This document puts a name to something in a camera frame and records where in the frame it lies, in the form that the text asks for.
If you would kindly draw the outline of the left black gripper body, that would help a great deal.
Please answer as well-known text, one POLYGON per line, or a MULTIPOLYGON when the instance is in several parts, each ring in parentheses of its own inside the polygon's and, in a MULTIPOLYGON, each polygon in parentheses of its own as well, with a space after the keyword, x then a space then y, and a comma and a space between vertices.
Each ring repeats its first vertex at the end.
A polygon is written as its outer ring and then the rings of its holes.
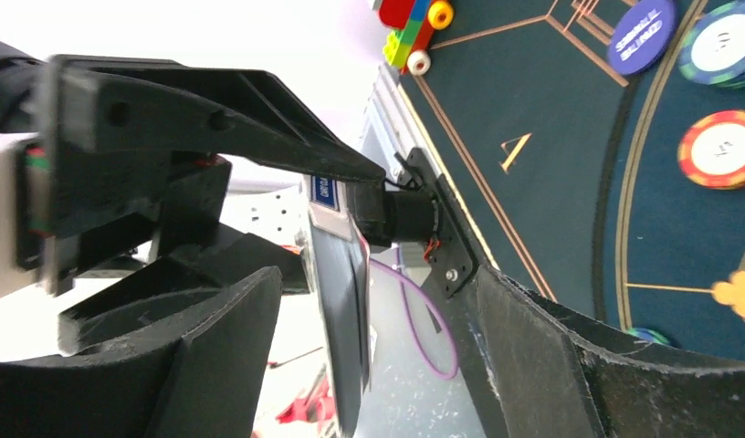
POLYGON ((220 222, 229 157, 289 171, 307 149, 303 104, 263 70, 166 60, 57 56, 0 42, 0 132, 18 148, 16 260, 48 292, 153 242, 147 266, 58 316, 58 353, 80 357, 168 318, 186 319, 268 274, 264 298, 225 329, 224 353, 269 351, 283 266, 296 258, 220 222))

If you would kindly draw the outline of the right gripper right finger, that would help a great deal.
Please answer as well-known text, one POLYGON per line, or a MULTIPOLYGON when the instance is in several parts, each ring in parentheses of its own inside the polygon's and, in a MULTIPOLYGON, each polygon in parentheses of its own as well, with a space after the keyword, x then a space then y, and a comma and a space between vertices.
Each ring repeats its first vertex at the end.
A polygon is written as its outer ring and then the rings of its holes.
POLYGON ((745 361, 675 349, 477 272, 512 437, 745 437, 745 361))

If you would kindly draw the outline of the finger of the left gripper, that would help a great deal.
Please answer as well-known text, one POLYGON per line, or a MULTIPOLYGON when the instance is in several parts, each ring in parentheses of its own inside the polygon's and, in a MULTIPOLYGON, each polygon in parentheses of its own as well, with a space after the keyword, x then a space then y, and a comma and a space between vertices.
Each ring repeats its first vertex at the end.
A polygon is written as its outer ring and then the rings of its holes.
POLYGON ((385 177, 264 70, 58 55, 40 77, 38 126, 37 230, 61 239, 119 222, 154 222, 161 239, 213 232, 227 155, 359 186, 385 177))

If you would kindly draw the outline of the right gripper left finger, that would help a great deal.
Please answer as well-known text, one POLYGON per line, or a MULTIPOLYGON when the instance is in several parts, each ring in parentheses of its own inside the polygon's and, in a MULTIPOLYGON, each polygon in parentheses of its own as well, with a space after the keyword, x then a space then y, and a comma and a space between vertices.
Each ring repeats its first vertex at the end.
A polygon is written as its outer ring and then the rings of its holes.
POLYGON ((280 299, 266 267, 94 353, 0 362, 0 437, 248 437, 280 299))

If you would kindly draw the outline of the teal poker chip stack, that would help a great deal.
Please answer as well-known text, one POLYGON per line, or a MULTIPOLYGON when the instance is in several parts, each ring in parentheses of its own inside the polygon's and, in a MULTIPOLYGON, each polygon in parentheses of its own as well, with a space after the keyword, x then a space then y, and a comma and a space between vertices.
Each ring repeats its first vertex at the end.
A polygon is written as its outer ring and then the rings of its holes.
POLYGON ((625 332, 647 342, 673 346, 673 342, 667 336, 650 328, 628 328, 625 332))

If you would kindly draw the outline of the blue playing card deck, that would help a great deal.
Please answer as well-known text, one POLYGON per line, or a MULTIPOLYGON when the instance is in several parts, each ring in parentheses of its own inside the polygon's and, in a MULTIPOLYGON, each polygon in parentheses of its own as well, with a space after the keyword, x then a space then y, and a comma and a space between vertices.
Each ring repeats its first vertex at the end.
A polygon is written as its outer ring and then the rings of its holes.
POLYGON ((340 437, 353 437, 370 380, 370 252, 349 213, 345 189, 329 178, 304 178, 307 222, 299 241, 325 324, 337 430, 340 437))

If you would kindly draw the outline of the orange chips seat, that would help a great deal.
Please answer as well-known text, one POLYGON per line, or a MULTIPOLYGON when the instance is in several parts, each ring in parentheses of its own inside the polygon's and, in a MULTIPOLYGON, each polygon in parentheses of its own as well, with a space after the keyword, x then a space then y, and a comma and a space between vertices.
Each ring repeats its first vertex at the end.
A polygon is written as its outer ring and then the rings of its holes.
POLYGON ((693 124, 677 151, 687 178, 714 190, 745 187, 745 110, 724 110, 693 124))

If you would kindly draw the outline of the purple small blind button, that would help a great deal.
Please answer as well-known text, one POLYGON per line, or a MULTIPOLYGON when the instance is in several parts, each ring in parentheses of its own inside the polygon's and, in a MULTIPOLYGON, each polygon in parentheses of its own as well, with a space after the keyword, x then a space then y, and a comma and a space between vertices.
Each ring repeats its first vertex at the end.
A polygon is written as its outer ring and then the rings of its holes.
POLYGON ((607 48, 607 62, 618 74, 634 75, 650 68, 666 51, 677 27, 671 0, 642 0, 616 25, 607 48))

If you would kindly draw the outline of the teal chips seat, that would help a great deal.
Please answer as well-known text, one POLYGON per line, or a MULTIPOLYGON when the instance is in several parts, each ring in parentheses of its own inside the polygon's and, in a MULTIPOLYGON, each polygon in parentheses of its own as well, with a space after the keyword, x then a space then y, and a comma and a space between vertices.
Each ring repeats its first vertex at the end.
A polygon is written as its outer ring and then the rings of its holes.
POLYGON ((697 21, 681 42, 678 67, 700 85, 745 88, 745 1, 721 5, 697 21))

